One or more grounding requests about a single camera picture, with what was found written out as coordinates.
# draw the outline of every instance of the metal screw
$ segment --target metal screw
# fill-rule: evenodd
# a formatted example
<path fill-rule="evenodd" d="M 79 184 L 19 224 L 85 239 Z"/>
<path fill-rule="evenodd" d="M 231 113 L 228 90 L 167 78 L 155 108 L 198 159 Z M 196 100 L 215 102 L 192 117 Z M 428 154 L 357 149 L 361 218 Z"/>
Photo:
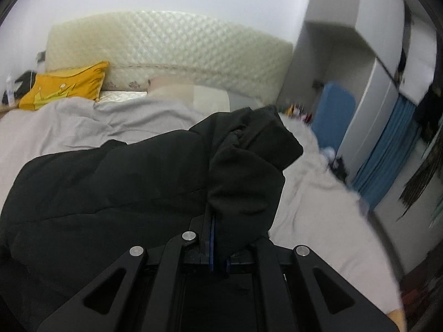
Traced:
<path fill-rule="evenodd" d="M 308 256 L 311 250 L 307 246 L 298 246 L 295 251 L 299 256 Z"/>
<path fill-rule="evenodd" d="M 192 232 L 192 231 L 186 231 L 182 234 L 182 238 L 185 241 L 192 241 L 196 237 L 197 237 L 197 235 L 195 234 L 195 232 Z"/>
<path fill-rule="evenodd" d="M 140 256 L 143 253 L 144 249 L 141 246 L 134 246 L 131 247 L 131 249 L 129 250 L 129 254 L 131 256 L 137 257 Z"/>

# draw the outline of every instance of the bottle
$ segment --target bottle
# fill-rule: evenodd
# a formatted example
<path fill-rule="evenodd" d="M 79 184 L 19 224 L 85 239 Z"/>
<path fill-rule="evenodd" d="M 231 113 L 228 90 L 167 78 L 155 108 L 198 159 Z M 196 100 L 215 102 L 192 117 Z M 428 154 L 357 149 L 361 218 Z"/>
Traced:
<path fill-rule="evenodd" d="M 16 100 L 14 99 L 14 90 L 12 88 L 12 77 L 9 75 L 6 79 L 6 95 L 7 104 L 9 107 L 14 107 L 16 105 Z"/>

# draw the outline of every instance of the pillowcase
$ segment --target pillowcase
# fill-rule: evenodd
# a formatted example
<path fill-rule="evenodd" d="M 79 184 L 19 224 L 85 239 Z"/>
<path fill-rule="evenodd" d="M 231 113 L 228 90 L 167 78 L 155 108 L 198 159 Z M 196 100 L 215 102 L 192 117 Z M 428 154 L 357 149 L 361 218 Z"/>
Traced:
<path fill-rule="evenodd" d="M 99 96 L 109 61 L 83 68 L 37 74 L 32 89 L 22 97 L 19 108 L 36 111 L 49 102 L 65 97 L 96 100 Z"/>
<path fill-rule="evenodd" d="M 146 97 L 146 91 L 107 91 L 101 90 L 96 102 L 125 102 L 134 98 Z"/>
<path fill-rule="evenodd" d="M 148 97 L 178 99 L 204 114 L 232 112 L 244 107 L 252 109 L 263 104 L 255 98 L 217 88 L 194 85 L 173 76 L 160 76 L 150 80 Z"/>

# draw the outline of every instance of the quilted headboard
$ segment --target quilted headboard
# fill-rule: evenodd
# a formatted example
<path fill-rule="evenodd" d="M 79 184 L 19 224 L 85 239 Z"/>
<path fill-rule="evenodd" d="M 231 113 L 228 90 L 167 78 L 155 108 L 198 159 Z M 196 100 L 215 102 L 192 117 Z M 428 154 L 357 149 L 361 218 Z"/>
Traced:
<path fill-rule="evenodd" d="M 274 103 L 291 58 L 291 43 L 207 16 L 112 12 L 53 26 L 46 70 L 107 60 L 107 90 L 146 90 L 149 79 L 176 75 Z"/>

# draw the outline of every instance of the bedsheet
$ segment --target bedsheet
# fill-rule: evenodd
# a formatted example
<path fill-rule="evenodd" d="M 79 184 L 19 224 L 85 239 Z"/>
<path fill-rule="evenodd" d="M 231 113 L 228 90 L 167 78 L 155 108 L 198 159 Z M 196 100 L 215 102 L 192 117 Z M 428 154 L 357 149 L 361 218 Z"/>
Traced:
<path fill-rule="evenodd" d="M 150 98 L 125 103 L 65 98 L 36 112 L 11 111 L 0 119 L 0 207 L 20 169 L 37 156 L 94 148 L 110 139 L 138 142 L 189 129 L 205 117 L 180 102 Z M 359 196 L 329 171 L 309 127 L 282 120 L 304 153 L 284 171 L 271 240 L 288 248 L 306 244 L 384 313 L 401 308 L 388 257 L 360 216 Z"/>

